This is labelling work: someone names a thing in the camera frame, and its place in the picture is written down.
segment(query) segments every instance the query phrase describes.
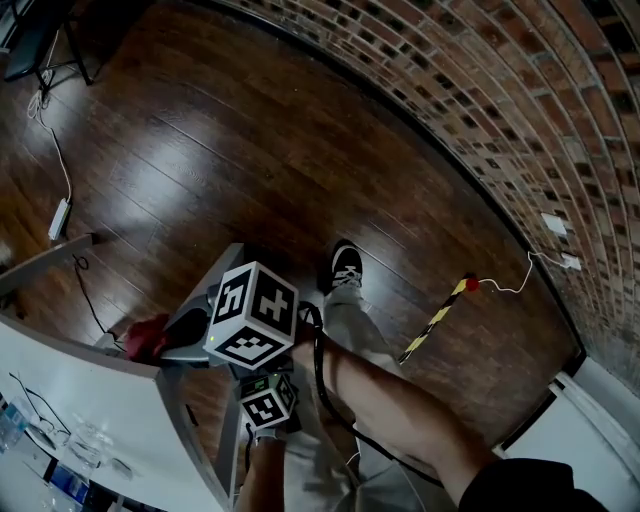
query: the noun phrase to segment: wooden floorboard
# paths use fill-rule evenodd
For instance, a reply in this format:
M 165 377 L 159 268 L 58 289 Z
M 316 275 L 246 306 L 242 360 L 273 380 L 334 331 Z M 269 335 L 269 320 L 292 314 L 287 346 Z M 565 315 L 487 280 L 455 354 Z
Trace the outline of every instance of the wooden floorboard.
M 365 307 L 396 355 L 466 272 L 519 286 L 526 255 L 472 188 L 390 112 L 299 50 L 172 1 L 149 7 L 117 47 L 83 26 L 99 21 L 81 18 L 83 48 L 112 56 L 91 87 L 59 69 L 43 117 L 73 179 L 68 235 L 104 240 L 83 275 L 106 327 L 122 332 L 176 308 L 234 241 L 257 247 L 319 301 L 320 262 L 337 240 L 353 240 Z M 0 85 L 0 236 L 16 261 L 48 247 L 66 194 L 49 134 L 26 118 L 35 87 L 31 78 Z M 85 342 L 101 334 L 72 263 L 20 300 L 40 329 Z M 405 368 L 495 442 L 576 351 L 534 273 L 517 296 L 487 285 L 465 294 Z

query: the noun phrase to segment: brick wall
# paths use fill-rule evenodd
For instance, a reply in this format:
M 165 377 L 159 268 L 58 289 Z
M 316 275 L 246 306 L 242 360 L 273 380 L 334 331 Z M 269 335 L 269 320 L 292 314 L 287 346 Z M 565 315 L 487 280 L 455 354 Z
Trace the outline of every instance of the brick wall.
M 640 7 L 616 1 L 225 3 L 375 82 L 534 248 L 578 256 L 582 272 L 549 272 L 591 356 L 640 392 L 640 30 L 628 23 L 640 23 Z M 567 236 L 550 232 L 542 212 L 564 219 Z

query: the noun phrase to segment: black and white cube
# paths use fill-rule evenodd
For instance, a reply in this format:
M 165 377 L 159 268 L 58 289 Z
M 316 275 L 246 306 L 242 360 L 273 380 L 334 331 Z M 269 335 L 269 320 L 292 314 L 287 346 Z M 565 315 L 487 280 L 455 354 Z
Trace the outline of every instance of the black and white cube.
M 284 374 L 269 375 L 244 384 L 236 397 L 254 430 L 271 427 L 291 416 L 296 396 Z
M 293 345 L 298 290 L 257 262 L 226 272 L 205 350 L 255 370 Z

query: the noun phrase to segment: red cap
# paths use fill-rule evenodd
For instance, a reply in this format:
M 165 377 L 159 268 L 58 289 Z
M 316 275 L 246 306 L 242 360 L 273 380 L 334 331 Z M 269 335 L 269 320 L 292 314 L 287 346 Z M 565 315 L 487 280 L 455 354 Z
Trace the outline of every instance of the red cap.
M 480 281 L 478 281 L 475 277 L 467 278 L 467 290 L 470 292 L 475 292 L 480 286 Z

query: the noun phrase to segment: black sleeve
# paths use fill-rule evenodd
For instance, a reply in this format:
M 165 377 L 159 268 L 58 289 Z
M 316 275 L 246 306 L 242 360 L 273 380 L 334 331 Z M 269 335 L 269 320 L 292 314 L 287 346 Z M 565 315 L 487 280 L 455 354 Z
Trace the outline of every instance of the black sleeve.
M 505 459 L 484 468 L 462 495 L 459 510 L 606 512 L 591 495 L 574 488 L 571 466 L 535 459 Z

